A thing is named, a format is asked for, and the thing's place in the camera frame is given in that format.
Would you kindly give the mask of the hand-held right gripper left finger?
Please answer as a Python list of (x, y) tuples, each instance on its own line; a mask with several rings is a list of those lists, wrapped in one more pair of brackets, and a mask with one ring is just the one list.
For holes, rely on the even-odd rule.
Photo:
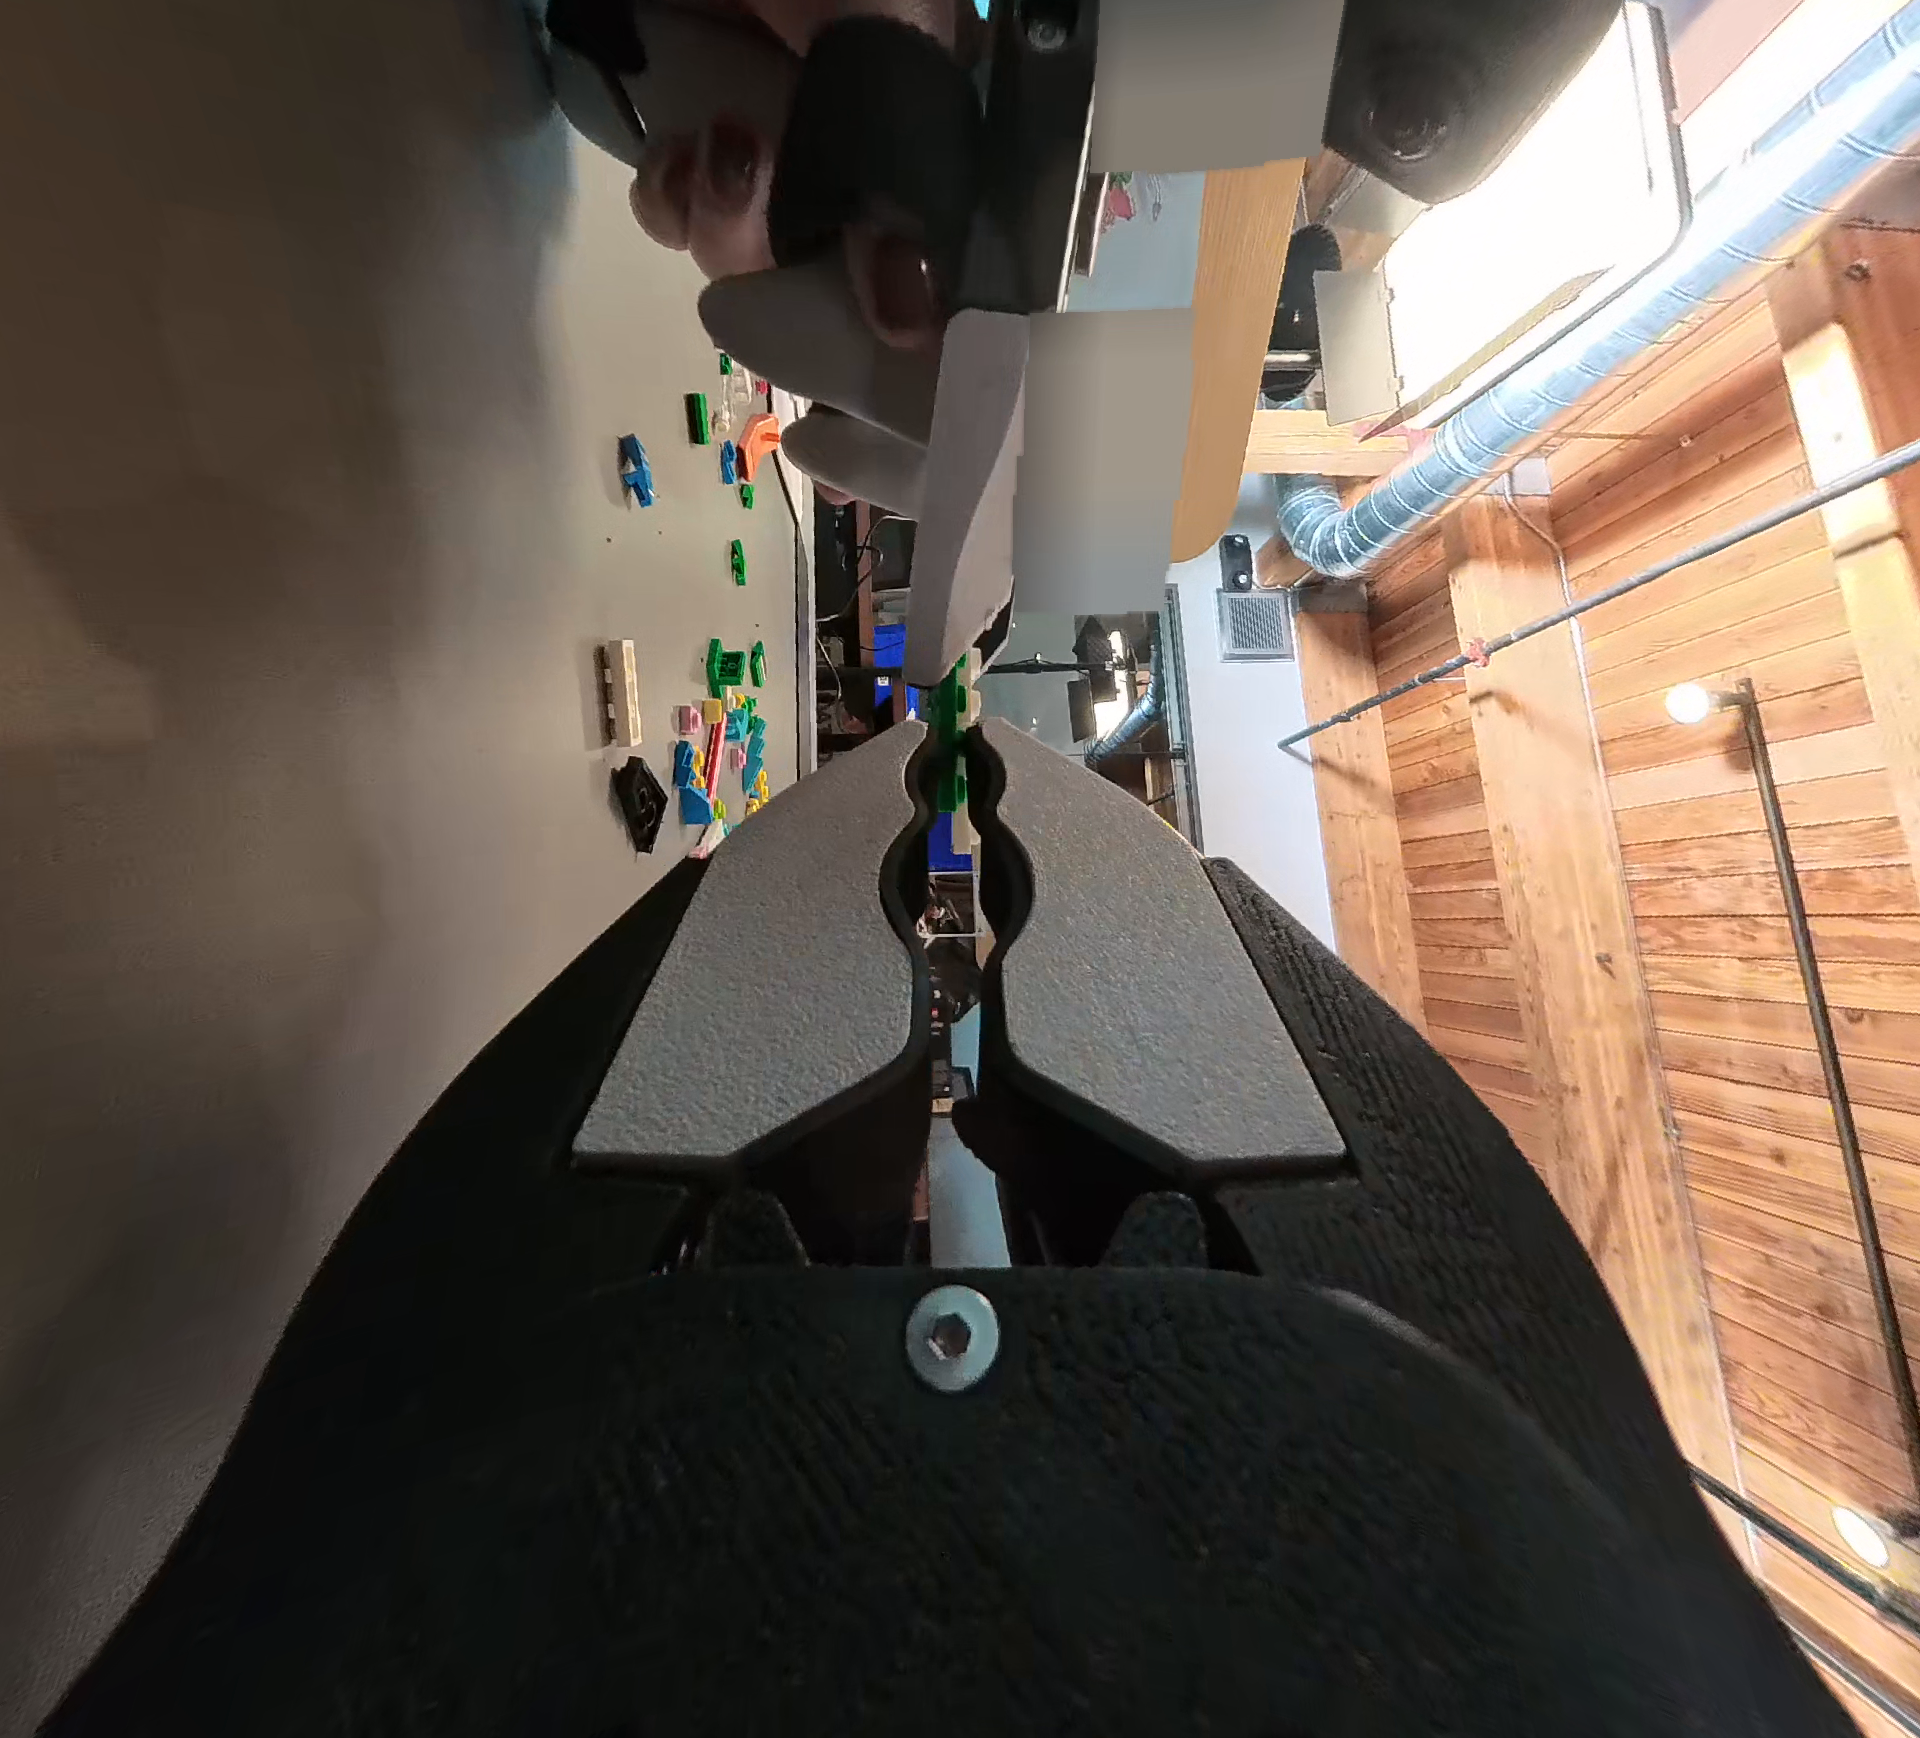
[(928, 734), (906, 720), (787, 791), (699, 881), (573, 1141), (588, 1167), (718, 1180), (851, 1119), (930, 1112)]

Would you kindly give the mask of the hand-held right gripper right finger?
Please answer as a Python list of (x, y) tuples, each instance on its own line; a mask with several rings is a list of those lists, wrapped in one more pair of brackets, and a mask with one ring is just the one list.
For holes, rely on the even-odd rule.
[(1197, 850), (990, 717), (967, 742), (994, 950), (979, 1097), (1202, 1188), (1348, 1156)]

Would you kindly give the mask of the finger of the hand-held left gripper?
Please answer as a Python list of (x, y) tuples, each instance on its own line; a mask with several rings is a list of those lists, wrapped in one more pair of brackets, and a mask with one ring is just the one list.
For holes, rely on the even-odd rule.
[(1029, 339), (1022, 313), (960, 311), (946, 326), (904, 637), (904, 677), (922, 690), (945, 681), (1010, 599)]

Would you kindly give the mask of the green white toy brick assembly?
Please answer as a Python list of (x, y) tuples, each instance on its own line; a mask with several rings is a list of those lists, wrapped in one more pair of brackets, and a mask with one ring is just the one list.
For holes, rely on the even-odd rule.
[(964, 650), (934, 687), (921, 690), (921, 720), (930, 746), (930, 826), (926, 835), (928, 871), (959, 875), (972, 871), (976, 838), (968, 812), (968, 766), (964, 739), (976, 722), (976, 658)]

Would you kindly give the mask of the grey desk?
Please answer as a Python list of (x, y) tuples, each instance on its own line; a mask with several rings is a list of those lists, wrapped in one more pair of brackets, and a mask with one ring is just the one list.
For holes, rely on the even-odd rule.
[(684, 436), (690, 262), (543, 0), (1, 0), (3, 1733), (156, 1571), (353, 1205), (684, 849), (711, 635), (803, 579)]

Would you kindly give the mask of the black studio light stand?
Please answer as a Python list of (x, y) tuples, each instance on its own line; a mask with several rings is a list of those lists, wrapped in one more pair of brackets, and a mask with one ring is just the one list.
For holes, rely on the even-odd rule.
[(1165, 719), (1152, 612), (1015, 610), (976, 682), (979, 710), (1083, 760), (1133, 751)]

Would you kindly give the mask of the bright ceiling light panel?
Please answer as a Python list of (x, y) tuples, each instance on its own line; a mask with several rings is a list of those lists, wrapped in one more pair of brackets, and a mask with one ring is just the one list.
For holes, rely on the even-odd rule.
[(1690, 218), (1664, 15), (1631, 0), (1502, 164), (1386, 251), (1391, 420), (1428, 428), (1487, 390), (1661, 262)]

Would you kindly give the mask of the open instruction booklet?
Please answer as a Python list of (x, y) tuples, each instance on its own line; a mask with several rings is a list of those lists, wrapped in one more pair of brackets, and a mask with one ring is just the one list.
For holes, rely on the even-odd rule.
[(1066, 311), (1187, 311), (1205, 172), (1117, 169), (1102, 190), (1090, 270), (1073, 272)]

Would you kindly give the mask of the scattered small toy bricks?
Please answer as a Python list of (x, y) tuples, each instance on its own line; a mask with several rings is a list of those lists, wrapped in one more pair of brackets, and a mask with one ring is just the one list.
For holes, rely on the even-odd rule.
[[(707, 858), (812, 758), (812, 490), (784, 453), (796, 400), (745, 358), (713, 355), (682, 404), (677, 442), (649, 446), (634, 431), (614, 438), (612, 477), (634, 534), (649, 542), (643, 563), (684, 564), (690, 586), (658, 585), (655, 617), (596, 642), (591, 662), (606, 796), (611, 766), (640, 755), (669, 793), (647, 857)], [(733, 436), (752, 411), (781, 420), (781, 448), (747, 490), (734, 483)], [(609, 639), (637, 644), (637, 748), (604, 741), (596, 646)]]

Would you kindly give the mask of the black round lamp shade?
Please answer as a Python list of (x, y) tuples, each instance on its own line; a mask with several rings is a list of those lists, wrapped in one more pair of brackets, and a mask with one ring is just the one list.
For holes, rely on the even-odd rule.
[(1309, 221), (1287, 240), (1284, 280), (1262, 366), (1262, 407), (1293, 404), (1322, 370), (1316, 280), (1339, 270), (1339, 243), (1324, 221)]

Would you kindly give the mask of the wooden pillar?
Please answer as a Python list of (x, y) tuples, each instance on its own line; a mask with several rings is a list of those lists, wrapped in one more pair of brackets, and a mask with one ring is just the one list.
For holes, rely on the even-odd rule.
[(1375, 481), (1419, 446), (1405, 428), (1334, 424), (1313, 409), (1257, 411), (1250, 423), (1242, 472)]

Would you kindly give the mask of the grey hanging panel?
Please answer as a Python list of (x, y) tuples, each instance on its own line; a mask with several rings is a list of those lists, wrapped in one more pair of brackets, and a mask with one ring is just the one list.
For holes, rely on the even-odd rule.
[(1379, 424), (1401, 407), (1383, 272), (1319, 270), (1313, 292), (1326, 416), (1334, 427)]

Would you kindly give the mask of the black metal ceiling rod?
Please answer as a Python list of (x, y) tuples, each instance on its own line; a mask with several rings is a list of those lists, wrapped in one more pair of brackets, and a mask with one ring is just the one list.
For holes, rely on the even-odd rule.
[(1606, 608), (1619, 599), (1634, 597), (1664, 579), (1702, 566), (1730, 550), (1739, 550), (1741, 546), (1756, 542), (1778, 529), (1793, 524), (1806, 516), (1826, 510), (1873, 485), (1889, 483), (1895, 477), (1901, 477), (1918, 462), (1918, 441), (1910, 441), (1887, 454), (1880, 454), (1860, 467), (1848, 471), (1835, 481), (1818, 486), (1810, 493), (1803, 493), (1788, 503), (1776, 504), (1762, 515), (1744, 521), (1712, 538), (1692, 544), (1686, 550), (1668, 555), (1666, 558), (1618, 579), (1595, 593), (1589, 593), (1579, 599), (1565, 601), (1564, 605), (1550, 608), (1548, 612), (1534, 617), (1517, 626), (1511, 626), (1491, 639), (1473, 637), (1465, 646), (1458, 648), (1453, 654), (1431, 662), (1429, 666), (1405, 677), (1404, 681), (1389, 685), (1375, 694), (1357, 698), (1326, 717), (1313, 719), (1299, 728), (1277, 741), (1277, 751), (1291, 755), (1304, 745), (1316, 741), (1318, 736), (1355, 722), (1361, 717), (1373, 715), (1386, 704), (1419, 692), (1428, 687), (1446, 682), (1453, 677), (1462, 677), (1468, 669), (1485, 669), (1494, 656), (1511, 650), (1515, 646), (1528, 644), (1536, 639), (1545, 637), (1548, 633), (1565, 626), (1578, 618), (1583, 618), (1599, 608)]

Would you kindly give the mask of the black pole bulb lamp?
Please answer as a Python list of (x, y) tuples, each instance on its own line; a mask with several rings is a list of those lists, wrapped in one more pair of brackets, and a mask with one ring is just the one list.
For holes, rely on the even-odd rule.
[(1771, 765), (1770, 742), (1763, 731), (1759, 696), (1750, 679), (1725, 689), (1709, 689), (1695, 681), (1675, 685), (1666, 692), (1668, 719), (1680, 727), (1697, 727), (1707, 717), (1730, 712), (1737, 719), (1759, 796), (1763, 835), (1768, 840), (1784, 916), (1791, 942), (1798, 977), (1803, 986), (1812, 1022), (1812, 1043), (1832, 1115), (1842, 1175), (1860, 1237), (1865, 1287), (1873, 1310), (1883, 1361), (1892, 1381), (1892, 1397), (1899, 1420), (1907, 1470), (1918, 1474), (1918, 1400), (1907, 1360), (1907, 1336), (1901, 1320), (1894, 1278), (1881, 1236), (1881, 1223), (1872, 1195), (1864, 1149), (1860, 1144), (1854, 1094), (1846, 1076), (1834, 1013), (1828, 999), (1822, 966), (1815, 954), (1812, 916), (1803, 892), (1791, 832), (1788, 829), (1778, 777)]
[(1918, 1640), (1915, 1539), (1848, 1505), (1829, 1509), (1829, 1529), (1818, 1537), (1706, 1468), (1690, 1464), (1688, 1474), (1706, 1498), (1757, 1533), (1763, 1545), (1843, 1594), (1880, 1624), (1910, 1641)]

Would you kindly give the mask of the silver air duct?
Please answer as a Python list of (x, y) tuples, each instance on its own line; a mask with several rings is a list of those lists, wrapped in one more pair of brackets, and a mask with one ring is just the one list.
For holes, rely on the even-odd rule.
[(1447, 415), (1421, 454), (1348, 504), (1324, 481), (1286, 481), (1282, 550), (1309, 574), (1365, 579), (1539, 438), (1564, 436), (1572, 411), (1638, 358), (1788, 262), (1915, 133), (1918, 2), (1907, 0), (1712, 179), (1664, 260)]

